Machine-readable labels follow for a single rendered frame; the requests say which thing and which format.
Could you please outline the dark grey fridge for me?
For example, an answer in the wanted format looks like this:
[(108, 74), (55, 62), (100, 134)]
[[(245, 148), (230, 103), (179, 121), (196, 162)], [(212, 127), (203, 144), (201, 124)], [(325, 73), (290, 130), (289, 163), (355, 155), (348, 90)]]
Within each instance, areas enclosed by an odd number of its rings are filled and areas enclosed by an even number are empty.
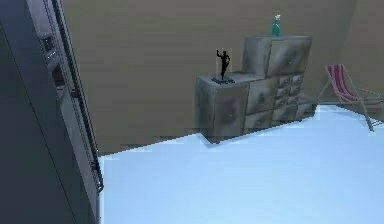
[(100, 224), (51, 0), (0, 0), (0, 224)]

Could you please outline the red striped deck chair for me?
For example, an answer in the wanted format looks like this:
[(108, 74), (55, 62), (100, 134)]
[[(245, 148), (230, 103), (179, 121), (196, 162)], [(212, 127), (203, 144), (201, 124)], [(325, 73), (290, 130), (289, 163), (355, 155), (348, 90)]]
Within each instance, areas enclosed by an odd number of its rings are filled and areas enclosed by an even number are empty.
[[(318, 104), (359, 106), (370, 131), (374, 131), (374, 126), (384, 124), (384, 94), (358, 88), (343, 64), (326, 65), (325, 71), (327, 82), (317, 96), (316, 101)], [(327, 89), (330, 89), (332, 95), (336, 98), (334, 102), (322, 100)], [(371, 121), (368, 106), (376, 106), (381, 109), (374, 122)]]

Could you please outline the black figure statue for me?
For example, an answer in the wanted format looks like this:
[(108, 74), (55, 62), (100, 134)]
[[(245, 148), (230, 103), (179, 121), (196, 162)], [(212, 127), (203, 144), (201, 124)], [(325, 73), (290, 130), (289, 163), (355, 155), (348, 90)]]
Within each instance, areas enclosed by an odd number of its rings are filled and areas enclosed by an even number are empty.
[(234, 80), (231, 78), (226, 79), (225, 78), (225, 72), (227, 71), (227, 68), (230, 63), (230, 56), (227, 54), (227, 51), (224, 50), (222, 54), (219, 53), (219, 51), (216, 51), (216, 56), (220, 58), (221, 60), (221, 78), (212, 78), (212, 81), (221, 85), (221, 84), (228, 84), (228, 83), (234, 83)]

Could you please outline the teal spray bottle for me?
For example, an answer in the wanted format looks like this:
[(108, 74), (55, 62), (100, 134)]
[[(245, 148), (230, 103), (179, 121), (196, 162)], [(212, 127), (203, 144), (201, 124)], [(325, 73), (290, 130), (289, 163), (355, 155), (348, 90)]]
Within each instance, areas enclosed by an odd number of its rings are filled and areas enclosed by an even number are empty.
[(274, 17), (274, 21), (273, 21), (273, 24), (272, 24), (272, 35), (273, 36), (279, 36), (279, 34), (280, 34), (280, 25), (279, 25), (280, 18), (281, 18), (280, 14), (277, 14)]

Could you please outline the grey stepped chest of drawers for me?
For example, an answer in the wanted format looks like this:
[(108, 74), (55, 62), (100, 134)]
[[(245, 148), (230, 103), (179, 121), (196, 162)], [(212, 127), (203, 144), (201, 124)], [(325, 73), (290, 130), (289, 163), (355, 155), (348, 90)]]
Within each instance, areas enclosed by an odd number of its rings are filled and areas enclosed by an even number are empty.
[(247, 36), (242, 69), (199, 75), (195, 130), (221, 141), (312, 117), (316, 100), (302, 92), (312, 38)]

